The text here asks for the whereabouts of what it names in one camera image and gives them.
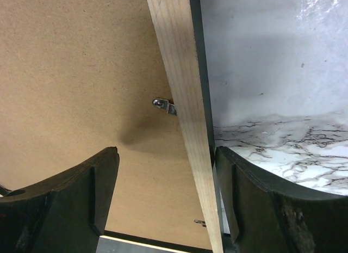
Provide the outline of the brown fibreboard backing board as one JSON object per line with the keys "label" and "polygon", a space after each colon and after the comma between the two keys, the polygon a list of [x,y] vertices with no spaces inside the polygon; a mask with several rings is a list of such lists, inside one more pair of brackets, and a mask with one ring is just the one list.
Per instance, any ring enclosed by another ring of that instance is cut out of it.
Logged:
{"label": "brown fibreboard backing board", "polygon": [[115,146],[106,229],[211,249],[147,0],[1,0],[1,185]]}

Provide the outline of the light wooden picture frame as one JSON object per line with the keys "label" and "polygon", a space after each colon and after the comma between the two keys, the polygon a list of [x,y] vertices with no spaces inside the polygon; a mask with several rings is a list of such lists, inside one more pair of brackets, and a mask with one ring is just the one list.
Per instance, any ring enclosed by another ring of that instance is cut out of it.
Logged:
{"label": "light wooden picture frame", "polygon": [[212,252],[227,252],[200,0],[147,0]]}

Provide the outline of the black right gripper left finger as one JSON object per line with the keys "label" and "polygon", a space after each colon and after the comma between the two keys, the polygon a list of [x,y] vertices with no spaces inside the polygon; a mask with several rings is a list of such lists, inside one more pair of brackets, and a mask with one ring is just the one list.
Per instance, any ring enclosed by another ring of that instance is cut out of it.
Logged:
{"label": "black right gripper left finger", "polygon": [[104,234],[120,156],[84,162],[1,197],[1,252],[95,252]]}

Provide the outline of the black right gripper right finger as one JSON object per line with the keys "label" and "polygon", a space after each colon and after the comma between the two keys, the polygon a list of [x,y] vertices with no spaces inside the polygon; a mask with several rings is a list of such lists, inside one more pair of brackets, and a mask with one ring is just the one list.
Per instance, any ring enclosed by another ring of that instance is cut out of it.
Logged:
{"label": "black right gripper right finger", "polygon": [[347,197],[292,183],[224,146],[215,163],[237,252],[347,252]]}

